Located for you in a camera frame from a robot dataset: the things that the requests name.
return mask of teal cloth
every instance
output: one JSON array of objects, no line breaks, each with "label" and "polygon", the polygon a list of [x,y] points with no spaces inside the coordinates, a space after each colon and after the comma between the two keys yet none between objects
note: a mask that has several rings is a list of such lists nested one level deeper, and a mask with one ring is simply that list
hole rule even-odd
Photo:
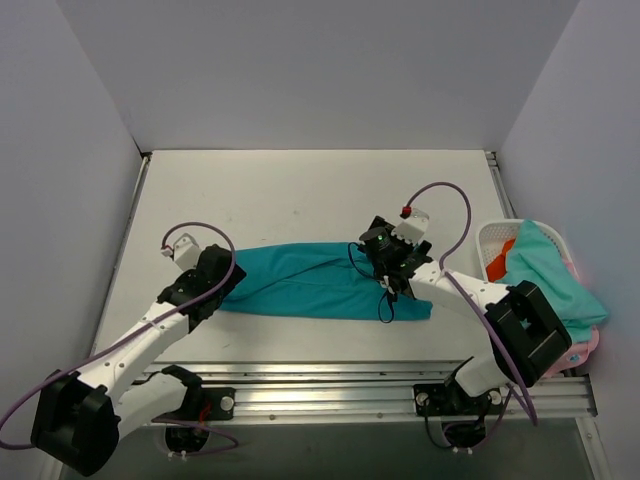
[{"label": "teal cloth", "polygon": [[[349,262],[347,243],[294,243],[237,252],[247,277],[221,310],[282,317],[378,320],[380,285]],[[352,246],[356,265],[371,273],[366,257]],[[431,303],[399,296],[395,320],[425,320]],[[383,319],[390,317],[386,301]]]},{"label": "teal cloth", "polygon": [[507,253],[507,274],[499,283],[528,280],[542,293],[567,328],[573,343],[591,340],[591,326],[602,323],[607,311],[567,269],[558,249],[531,220],[525,220]]}]

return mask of black bracket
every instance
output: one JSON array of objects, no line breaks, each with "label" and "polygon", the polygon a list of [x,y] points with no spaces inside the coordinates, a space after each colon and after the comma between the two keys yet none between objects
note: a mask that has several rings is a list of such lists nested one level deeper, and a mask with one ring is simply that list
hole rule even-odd
[{"label": "black bracket", "polygon": [[118,445],[118,417],[107,388],[73,372],[40,393],[31,443],[84,476],[93,475]]},{"label": "black bracket", "polygon": [[498,405],[491,403],[491,395],[500,394],[498,389],[489,390],[482,397],[470,399],[463,408],[457,407],[451,402],[449,393],[449,388],[443,383],[414,385],[413,398],[416,414],[424,418],[460,417],[481,416],[483,414],[499,415],[502,410],[502,402]]},{"label": "black bracket", "polygon": [[[205,248],[196,268],[187,270],[172,285],[166,287],[158,295],[158,303],[170,303],[179,307],[210,290],[225,276],[231,264],[231,252],[217,245]],[[213,315],[225,297],[247,276],[246,272],[236,265],[227,282],[216,293],[186,308],[180,313],[189,316],[189,333],[200,322]]]},{"label": "black bracket", "polygon": [[236,389],[231,387],[204,388],[211,411],[205,420],[231,420],[236,404]]},{"label": "black bracket", "polygon": [[[496,304],[488,304],[485,317],[491,323],[527,387],[571,347],[571,337],[540,288],[527,281],[507,287],[508,294]],[[491,342],[502,373],[515,381],[506,360]]]}]

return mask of table surface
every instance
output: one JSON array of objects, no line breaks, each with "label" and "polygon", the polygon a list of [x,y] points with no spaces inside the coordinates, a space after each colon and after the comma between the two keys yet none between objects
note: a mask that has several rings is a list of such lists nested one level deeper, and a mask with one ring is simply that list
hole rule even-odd
[{"label": "table surface", "polygon": [[[471,235],[448,267],[480,276],[474,234],[504,218],[482,151],[156,151],[103,320],[102,350],[146,312],[180,273],[159,251],[174,224],[196,220],[222,228],[237,248],[290,242],[357,241],[375,215],[397,221],[421,186],[458,184],[473,208]],[[438,187],[415,204],[431,217],[425,237],[438,258],[458,239],[465,208]],[[188,229],[200,245],[215,234]],[[490,348],[479,322],[434,307],[419,322],[266,317],[217,312],[159,357],[162,362],[398,362],[461,360]]]}]

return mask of gray wall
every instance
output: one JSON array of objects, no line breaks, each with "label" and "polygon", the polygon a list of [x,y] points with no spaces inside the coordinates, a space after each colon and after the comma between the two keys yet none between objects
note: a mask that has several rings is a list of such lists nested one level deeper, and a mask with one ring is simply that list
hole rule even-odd
[{"label": "gray wall", "polygon": [[[0,15],[0,410],[85,356],[140,167],[137,149],[52,1]],[[34,404],[2,432],[28,441]],[[0,451],[0,477],[41,456]]]},{"label": "gray wall", "polygon": [[142,149],[497,148],[576,0],[58,0]]},{"label": "gray wall", "polygon": [[638,478],[640,2],[582,0],[502,148],[518,214],[564,234],[611,311],[591,362],[615,478]]}]

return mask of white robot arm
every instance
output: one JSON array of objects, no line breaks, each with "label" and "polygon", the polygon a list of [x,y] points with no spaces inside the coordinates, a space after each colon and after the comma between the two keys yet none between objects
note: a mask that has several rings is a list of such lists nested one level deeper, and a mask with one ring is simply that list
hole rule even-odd
[{"label": "white robot arm", "polygon": [[373,276],[390,295],[430,301],[491,331],[493,352],[472,357],[445,381],[448,411],[484,402],[505,384],[535,384],[571,346],[571,339],[546,298],[530,282],[507,286],[444,270],[422,240],[428,216],[404,207],[397,226],[376,217],[360,236],[359,250],[373,266]]},{"label": "white robot arm", "polygon": [[178,420],[197,419],[207,402],[200,377],[176,365],[142,385],[132,383],[167,347],[211,316],[246,274],[236,265],[217,292],[175,311],[223,279],[229,272],[231,253],[216,245],[200,250],[189,235],[164,251],[169,251],[167,256],[183,274],[114,345],[132,338],[59,378],[40,394],[32,444],[83,475],[98,471],[119,440],[136,428],[167,412]]}]

